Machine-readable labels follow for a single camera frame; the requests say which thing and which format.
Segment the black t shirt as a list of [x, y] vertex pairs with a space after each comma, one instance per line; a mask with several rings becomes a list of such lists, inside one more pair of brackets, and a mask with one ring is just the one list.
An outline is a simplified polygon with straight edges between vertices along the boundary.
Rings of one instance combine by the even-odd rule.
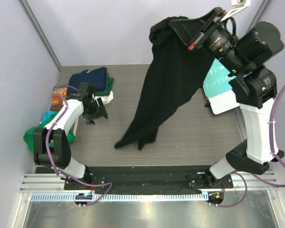
[[150, 29], [153, 60], [147, 70], [133, 121], [115, 144], [122, 148], [137, 142], [141, 150], [156, 140], [159, 126], [190, 101], [202, 87], [214, 57], [205, 49], [188, 51], [169, 26], [167, 17]]

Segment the teal folding template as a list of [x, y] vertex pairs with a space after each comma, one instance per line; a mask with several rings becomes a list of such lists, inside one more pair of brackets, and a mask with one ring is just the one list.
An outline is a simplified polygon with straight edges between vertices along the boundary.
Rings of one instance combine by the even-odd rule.
[[218, 96], [232, 89], [229, 81], [236, 76], [229, 77], [229, 71], [215, 59], [203, 82], [203, 90], [208, 98]]

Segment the white board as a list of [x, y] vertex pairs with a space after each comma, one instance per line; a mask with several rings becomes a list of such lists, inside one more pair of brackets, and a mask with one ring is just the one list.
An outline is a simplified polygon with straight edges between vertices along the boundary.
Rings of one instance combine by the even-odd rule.
[[214, 115], [219, 115], [229, 110], [239, 107], [236, 101], [236, 95], [232, 90], [208, 98], [205, 107], [209, 108]]

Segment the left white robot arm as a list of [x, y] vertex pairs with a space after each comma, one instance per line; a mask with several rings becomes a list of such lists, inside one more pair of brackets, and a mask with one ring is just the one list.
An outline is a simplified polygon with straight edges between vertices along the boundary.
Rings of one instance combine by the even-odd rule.
[[36, 165], [74, 178], [75, 184], [85, 190], [92, 183], [89, 168], [72, 157], [67, 139], [67, 134], [79, 116], [83, 116], [88, 124], [94, 124], [95, 119], [101, 117], [108, 118], [100, 97], [73, 94], [50, 123], [34, 130], [33, 154]]

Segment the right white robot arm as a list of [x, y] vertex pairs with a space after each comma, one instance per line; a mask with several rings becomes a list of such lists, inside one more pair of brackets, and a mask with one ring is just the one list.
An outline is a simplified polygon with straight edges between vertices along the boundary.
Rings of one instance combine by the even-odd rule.
[[247, 138], [205, 172], [205, 182], [212, 188], [234, 171], [261, 175], [270, 162], [284, 156], [269, 131], [277, 81], [265, 66], [284, 48], [280, 32], [273, 24], [261, 21], [238, 38], [235, 29], [227, 29], [228, 21], [235, 23], [216, 7], [198, 19], [174, 19], [169, 23], [188, 50], [205, 48], [229, 71], [229, 84], [244, 117]]

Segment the white folded shirt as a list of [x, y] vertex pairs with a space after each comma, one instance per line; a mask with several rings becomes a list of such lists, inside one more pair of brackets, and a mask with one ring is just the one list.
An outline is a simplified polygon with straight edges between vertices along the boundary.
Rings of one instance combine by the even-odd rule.
[[95, 99], [101, 98], [104, 105], [109, 104], [114, 99], [113, 91], [110, 91], [109, 95], [95, 96]]

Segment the dark green folded shirt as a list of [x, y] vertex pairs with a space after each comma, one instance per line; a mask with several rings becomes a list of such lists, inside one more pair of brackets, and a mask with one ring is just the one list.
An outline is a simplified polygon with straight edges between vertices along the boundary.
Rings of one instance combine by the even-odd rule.
[[114, 78], [107, 75], [106, 88], [103, 91], [97, 91], [96, 96], [108, 96], [112, 91]]

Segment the navy blue folded shirt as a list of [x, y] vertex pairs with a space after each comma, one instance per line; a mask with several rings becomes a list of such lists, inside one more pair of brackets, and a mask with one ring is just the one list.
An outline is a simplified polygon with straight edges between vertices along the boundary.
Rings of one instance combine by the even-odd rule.
[[68, 82], [69, 86], [79, 89], [81, 83], [93, 85], [97, 92], [102, 92], [107, 88], [108, 74], [107, 68], [101, 67], [94, 70], [84, 70], [80, 73], [73, 74]]

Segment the brown picture book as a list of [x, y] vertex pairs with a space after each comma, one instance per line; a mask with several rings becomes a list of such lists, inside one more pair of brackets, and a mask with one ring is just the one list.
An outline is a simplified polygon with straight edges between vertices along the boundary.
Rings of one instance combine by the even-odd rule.
[[[67, 89], [68, 87], [67, 86], [60, 86], [57, 91], [64, 97], [66, 98], [67, 97]], [[64, 101], [63, 99], [56, 93], [55, 90], [53, 90], [53, 93], [52, 93], [52, 102], [51, 102], [51, 107], [50, 107], [50, 111], [53, 111], [53, 112], [56, 112], [58, 113], [62, 107], [64, 105]], [[78, 120], [79, 118], [76, 119], [76, 121], [74, 122], [71, 130], [73, 132], [73, 134], [75, 135], [76, 134], [76, 130], [77, 130], [77, 125], [78, 125]]]

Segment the turquoise shirt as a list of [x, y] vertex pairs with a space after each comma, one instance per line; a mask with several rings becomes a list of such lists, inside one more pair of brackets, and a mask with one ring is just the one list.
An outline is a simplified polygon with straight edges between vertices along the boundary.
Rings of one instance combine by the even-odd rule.
[[44, 112], [44, 114], [41, 117], [41, 123], [44, 123], [44, 122], [46, 122], [48, 120], [51, 120], [57, 114], [58, 114], [58, 112], [56, 112], [56, 111], [46, 111], [46, 112]]

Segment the bright green crumpled shirt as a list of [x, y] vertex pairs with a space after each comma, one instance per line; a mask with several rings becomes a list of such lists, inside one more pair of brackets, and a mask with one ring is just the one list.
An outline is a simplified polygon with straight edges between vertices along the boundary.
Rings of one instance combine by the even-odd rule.
[[[34, 152], [34, 145], [33, 145], [33, 133], [34, 133], [34, 131], [37, 128], [43, 128], [44, 126], [46, 126], [48, 123], [50, 123], [53, 120], [53, 118], [54, 118], [54, 116], [51, 116], [51, 118], [47, 119], [46, 121], [43, 121], [38, 126], [30, 128], [24, 134], [23, 140], [27, 144], [27, 146], [31, 152]], [[71, 144], [75, 139], [76, 139], [76, 137], [75, 137], [73, 131], [70, 130], [67, 134], [68, 143]]]

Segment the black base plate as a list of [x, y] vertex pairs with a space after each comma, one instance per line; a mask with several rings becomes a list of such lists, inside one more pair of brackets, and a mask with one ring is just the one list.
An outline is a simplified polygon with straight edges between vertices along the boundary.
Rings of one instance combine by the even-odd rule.
[[190, 166], [92, 166], [90, 184], [96, 184], [97, 194], [103, 194], [113, 185], [109, 194], [115, 195], [181, 195], [198, 194], [200, 190], [231, 189], [231, 176], [224, 177], [219, 183], [208, 184], [205, 170], [207, 165]]

